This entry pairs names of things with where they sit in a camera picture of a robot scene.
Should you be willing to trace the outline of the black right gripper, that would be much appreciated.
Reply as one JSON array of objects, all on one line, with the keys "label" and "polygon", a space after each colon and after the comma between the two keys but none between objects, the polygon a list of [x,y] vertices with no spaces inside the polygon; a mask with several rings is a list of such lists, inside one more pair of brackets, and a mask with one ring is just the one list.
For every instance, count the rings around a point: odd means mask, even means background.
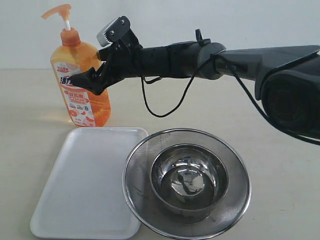
[{"label": "black right gripper", "polygon": [[101,95],[107,85],[114,85],[128,77],[137,67],[137,53],[143,47],[133,32],[127,32],[115,43],[110,43],[96,53],[103,62],[96,70],[89,70],[71,76],[73,86],[88,90],[96,96]]}]

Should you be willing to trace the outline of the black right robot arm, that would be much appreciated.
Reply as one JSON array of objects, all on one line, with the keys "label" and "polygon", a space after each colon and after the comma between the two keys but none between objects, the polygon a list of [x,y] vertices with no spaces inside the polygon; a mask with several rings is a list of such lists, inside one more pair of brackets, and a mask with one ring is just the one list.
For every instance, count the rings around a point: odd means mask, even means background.
[{"label": "black right robot arm", "polygon": [[77,87],[100,95],[126,79],[152,84],[163,78],[217,80],[233,76],[254,82],[248,97],[277,130],[312,144],[320,142],[320,47],[318,45],[226,49],[204,39],[142,47],[137,40],[112,43],[97,52],[103,62],[70,77]]}]

